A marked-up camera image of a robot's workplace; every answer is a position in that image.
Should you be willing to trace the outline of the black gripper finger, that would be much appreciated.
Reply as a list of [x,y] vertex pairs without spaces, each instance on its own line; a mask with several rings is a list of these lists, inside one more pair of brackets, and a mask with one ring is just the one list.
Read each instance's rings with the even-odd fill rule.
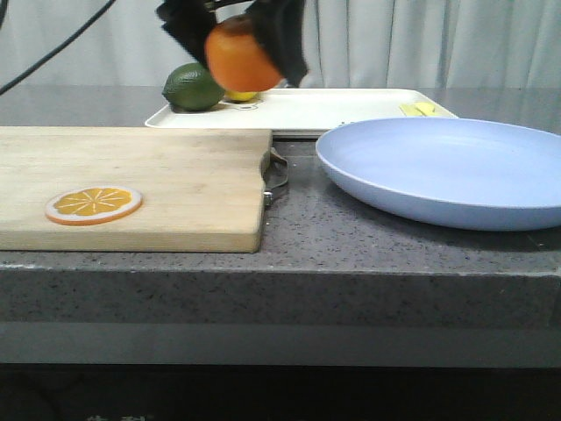
[[201,65],[206,65],[205,41],[216,26],[216,15],[203,0],[163,1],[156,9],[162,29]]
[[299,87],[308,73],[302,45],[305,1],[254,1],[247,8],[256,40],[288,84]]

